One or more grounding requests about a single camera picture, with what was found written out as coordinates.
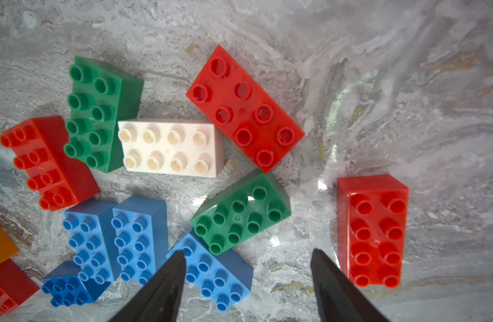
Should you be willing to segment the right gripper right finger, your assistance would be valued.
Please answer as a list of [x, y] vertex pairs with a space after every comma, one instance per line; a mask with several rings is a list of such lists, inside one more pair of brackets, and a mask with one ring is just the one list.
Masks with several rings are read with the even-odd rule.
[[311, 270], [322, 321], [388, 322], [322, 250], [313, 250]]

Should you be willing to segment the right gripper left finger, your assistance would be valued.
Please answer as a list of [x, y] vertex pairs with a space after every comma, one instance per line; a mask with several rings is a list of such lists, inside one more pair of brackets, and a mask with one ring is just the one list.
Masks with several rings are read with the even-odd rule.
[[176, 321], [186, 277], [186, 258], [176, 251], [148, 283], [110, 320]]

